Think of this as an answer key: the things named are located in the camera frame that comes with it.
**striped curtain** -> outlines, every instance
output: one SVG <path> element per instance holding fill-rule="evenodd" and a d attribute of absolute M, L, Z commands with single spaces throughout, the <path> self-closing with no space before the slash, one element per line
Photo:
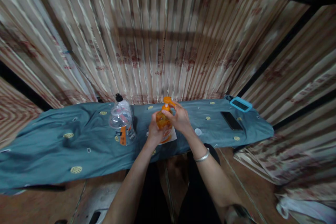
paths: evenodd
<path fill-rule="evenodd" d="M 220 98 L 308 6 L 289 0 L 42 0 L 103 101 Z"/>
<path fill-rule="evenodd" d="M 40 0 L 0 0 L 0 60 L 53 108 L 97 101 Z"/>
<path fill-rule="evenodd" d="M 243 98 L 275 125 L 335 89 L 336 5 L 330 5 L 317 11 Z"/>
<path fill-rule="evenodd" d="M 0 149 L 42 112 L 23 94 L 0 78 Z"/>
<path fill-rule="evenodd" d="M 269 123 L 281 120 L 336 89 L 336 5 L 323 6 L 243 98 Z M 250 145 L 235 159 L 294 200 L 336 206 L 336 100 Z"/>

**clear plastic bottle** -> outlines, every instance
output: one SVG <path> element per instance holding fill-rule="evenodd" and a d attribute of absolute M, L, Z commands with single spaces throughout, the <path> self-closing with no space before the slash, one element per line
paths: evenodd
<path fill-rule="evenodd" d="M 121 106 L 114 106 L 111 110 L 109 124 L 115 130 L 121 145 L 129 145 L 136 139 L 132 125 L 132 114 Z"/>
<path fill-rule="evenodd" d="M 119 93 L 115 95 L 115 106 L 121 106 L 124 110 L 129 112 L 132 115 L 132 120 L 134 119 L 131 106 Z"/>

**blue blanket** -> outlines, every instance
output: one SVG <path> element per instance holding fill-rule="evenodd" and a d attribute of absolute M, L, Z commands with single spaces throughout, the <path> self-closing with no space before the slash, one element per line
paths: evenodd
<path fill-rule="evenodd" d="M 272 126 L 255 109 L 241 112 L 229 104 L 231 98 L 181 102 L 193 128 L 202 130 L 204 143 L 234 147 L 273 136 Z M 162 104 L 153 104 L 150 110 L 149 106 L 132 106 L 137 139 L 129 146 L 116 142 L 115 131 L 109 126 L 113 103 L 83 103 L 43 112 L 0 150 L 0 189 L 56 184 L 130 168 L 146 141 L 151 114 Z M 221 111 L 239 118 L 244 130 L 231 130 Z M 176 141 L 156 148 L 151 162 L 189 150 L 183 135 L 176 134 Z"/>

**hand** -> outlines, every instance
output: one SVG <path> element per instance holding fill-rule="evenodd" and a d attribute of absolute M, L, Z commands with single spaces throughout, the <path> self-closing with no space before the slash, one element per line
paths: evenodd
<path fill-rule="evenodd" d="M 168 129 L 168 126 L 163 129 L 159 129 L 158 125 L 156 124 L 157 113 L 159 113 L 159 111 L 156 111 L 154 114 L 152 114 L 152 121 L 150 122 L 150 125 L 148 127 L 149 134 L 146 141 L 146 145 L 154 149 L 159 145 L 159 143 L 161 143 L 163 139 L 163 134 Z"/>
<path fill-rule="evenodd" d="M 181 104 L 175 101 L 173 101 L 172 105 L 176 111 L 175 116 L 166 110 L 162 110 L 162 113 L 168 117 L 174 128 L 182 132 L 182 134 L 185 134 L 189 130 L 194 131 L 189 121 L 188 112 L 181 106 Z"/>

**bangle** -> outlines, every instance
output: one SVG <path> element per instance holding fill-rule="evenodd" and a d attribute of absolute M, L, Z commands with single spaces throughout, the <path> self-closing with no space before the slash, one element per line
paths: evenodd
<path fill-rule="evenodd" d="M 209 150 L 209 148 L 207 148 L 208 150 L 207 150 L 207 152 L 206 152 L 206 154 L 203 156 L 203 157 L 201 157 L 201 158 L 199 158 L 199 159 L 194 159 L 196 162 L 202 162 L 202 161 L 204 161 L 208 156 L 209 156 L 209 154 L 210 154 L 210 150 Z"/>

